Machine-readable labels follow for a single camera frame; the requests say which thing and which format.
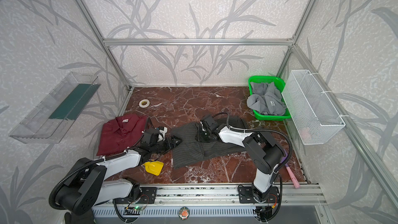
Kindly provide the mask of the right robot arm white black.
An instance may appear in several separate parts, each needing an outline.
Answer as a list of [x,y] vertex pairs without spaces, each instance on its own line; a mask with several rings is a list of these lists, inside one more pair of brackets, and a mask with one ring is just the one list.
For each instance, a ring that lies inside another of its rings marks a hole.
[[243,129],[229,125],[229,113],[206,115],[200,120],[199,141],[220,141],[246,149],[257,171],[252,183],[252,197],[258,203],[266,201],[271,188],[293,154],[292,142],[280,131],[257,128]]

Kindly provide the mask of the dark grey striped shirt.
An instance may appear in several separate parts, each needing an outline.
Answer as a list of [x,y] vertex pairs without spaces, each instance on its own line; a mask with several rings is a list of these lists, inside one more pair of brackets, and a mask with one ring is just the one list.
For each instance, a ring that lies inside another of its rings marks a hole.
[[174,169],[246,150],[244,147],[221,141],[199,142],[198,131],[201,129],[201,125],[198,122],[191,122],[171,130],[171,135],[182,140],[181,144],[172,151]]

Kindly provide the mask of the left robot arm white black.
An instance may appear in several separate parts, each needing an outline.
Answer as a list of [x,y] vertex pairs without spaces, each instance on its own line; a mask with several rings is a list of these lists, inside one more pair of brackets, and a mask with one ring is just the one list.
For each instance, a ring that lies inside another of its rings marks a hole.
[[97,160],[79,159],[52,189],[49,205],[83,215],[93,206],[118,199],[128,202],[142,197],[140,184],[132,179],[109,178],[150,162],[181,145],[183,140],[170,135],[166,127],[155,128],[151,120],[135,118],[129,123],[110,121],[103,126]]

